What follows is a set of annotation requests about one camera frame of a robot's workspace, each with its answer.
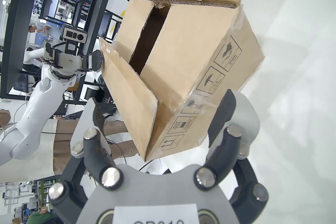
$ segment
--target robotic arm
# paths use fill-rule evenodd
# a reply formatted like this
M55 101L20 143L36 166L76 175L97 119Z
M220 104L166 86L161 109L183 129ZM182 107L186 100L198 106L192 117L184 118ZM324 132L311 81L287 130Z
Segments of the robotic arm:
M268 192L246 158L259 119L239 92L228 90L215 113L205 164L173 174L149 175L115 165L102 125L102 114L89 99L72 137L72 158L49 189L50 202L64 223L250 224L266 206ZM85 169L98 183L89 199L80 186ZM218 184L231 169L238 187L228 200ZM193 211L181 214L190 204Z
M70 29L63 28L64 35ZM40 145L44 125L62 103L64 92L75 85L77 74L99 71L102 65L99 50L92 55L78 56L55 49L49 43L44 48L25 51L24 63L41 56L46 64L42 66L41 80L31 94L22 119L0 134L0 165L34 153Z

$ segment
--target box opening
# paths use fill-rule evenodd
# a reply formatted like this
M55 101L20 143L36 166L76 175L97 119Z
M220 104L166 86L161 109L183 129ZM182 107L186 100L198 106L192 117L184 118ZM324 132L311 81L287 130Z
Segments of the box opening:
M129 62L130 66L136 73L138 73L138 75L141 74L150 52L154 47L156 39L167 18L168 11L169 7L167 6L164 6L161 9L154 7L147 19L146 25L141 32L137 46L135 47Z

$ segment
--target computer screen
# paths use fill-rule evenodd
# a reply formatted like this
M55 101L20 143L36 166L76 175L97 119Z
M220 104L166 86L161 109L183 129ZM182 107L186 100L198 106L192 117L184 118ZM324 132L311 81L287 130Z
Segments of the computer screen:
M18 78L17 82L14 84L14 89L28 93L28 75L27 74L21 74Z

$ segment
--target printed label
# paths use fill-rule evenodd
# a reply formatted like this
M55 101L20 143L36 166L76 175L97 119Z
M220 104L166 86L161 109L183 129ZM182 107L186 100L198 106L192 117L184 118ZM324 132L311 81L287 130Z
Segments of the printed label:
M196 89L202 92L213 94L217 87L221 84L224 77L225 75L223 73L210 66Z
M230 35L228 42L220 50L219 54L214 60L214 63L228 72L232 65L237 61L241 53L242 49Z
M176 118L173 126L171 126L168 134L185 133L188 131L195 119L196 117L179 116Z
M184 108L181 113L185 114L199 114L204 107L204 105L208 102L210 98L207 96L192 94L191 97L186 102Z
M116 206L112 221L112 224L195 223L199 223L196 204L172 206Z
M166 136L158 147L158 151L175 149L182 140L183 136L184 135Z

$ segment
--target white label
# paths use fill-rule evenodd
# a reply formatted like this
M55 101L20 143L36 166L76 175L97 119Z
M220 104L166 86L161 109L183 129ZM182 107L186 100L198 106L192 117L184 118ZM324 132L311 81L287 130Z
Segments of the white label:
M197 224L196 204L175 206L117 206L112 224Z

